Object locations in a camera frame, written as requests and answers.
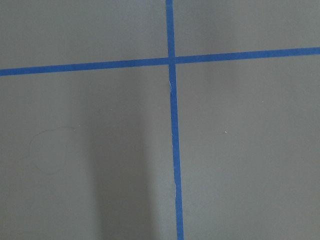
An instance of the blue line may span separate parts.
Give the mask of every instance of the blue line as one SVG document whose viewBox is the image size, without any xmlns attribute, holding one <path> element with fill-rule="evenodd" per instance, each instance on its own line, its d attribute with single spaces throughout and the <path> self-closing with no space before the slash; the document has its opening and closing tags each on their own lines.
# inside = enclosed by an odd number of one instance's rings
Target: blue line
<svg viewBox="0 0 320 240">
<path fill-rule="evenodd" d="M 175 54 L 175 29 L 173 0 L 166 0 L 166 29 L 168 44 L 168 68 L 170 82 L 170 109 L 171 109 L 171 132 L 173 173 L 175 183 L 175 216 L 177 240 L 184 240 L 184 219 L 182 207 L 182 186 L 179 148 L 179 126 L 178 126 L 178 99 L 177 99 L 177 75 Z"/>
<path fill-rule="evenodd" d="M 123 61 L 104 61 L 104 62 L 66 64 L 66 65 L 34 66 L 34 67 L 0 69 L 0 76 L 57 73 L 57 72 L 83 71 L 83 70 L 98 70 L 98 69 L 131 68 L 131 67 L 157 66 L 157 65 L 167 65 L 167 64 L 168 64 L 168 58 L 164 57 L 164 58 L 150 58 L 150 59 L 123 60 Z"/>
<path fill-rule="evenodd" d="M 319 54 L 320 54 L 320 47 L 306 47 L 306 48 L 291 48 L 291 49 L 280 49 L 280 50 L 244 51 L 244 52 L 218 53 L 218 54 L 208 54 L 208 55 L 177 56 L 175 58 L 175 62 L 176 64 L 190 64 L 190 63 L 218 62 L 218 61 L 229 61 L 229 60 L 307 56 L 307 55 L 319 55 Z"/>
</svg>

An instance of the gray surface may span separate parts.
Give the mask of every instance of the gray surface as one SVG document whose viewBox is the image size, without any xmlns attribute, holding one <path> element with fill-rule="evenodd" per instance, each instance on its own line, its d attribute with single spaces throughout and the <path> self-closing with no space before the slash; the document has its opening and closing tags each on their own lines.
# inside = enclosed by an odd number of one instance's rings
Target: gray surface
<svg viewBox="0 0 320 240">
<path fill-rule="evenodd" d="M 1 77 L 0 239 L 174 240 L 168 67 Z"/>
<path fill-rule="evenodd" d="M 318 240 L 319 56 L 177 67 L 185 240 Z"/>
<path fill-rule="evenodd" d="M 174 0 L 177 56 L 318 47 L 318 0 Z"/>
<path fill-rule="evenodd" d="M 2 0 L 0 69 L 167 56 L 152 0 Z"/>
</svg>

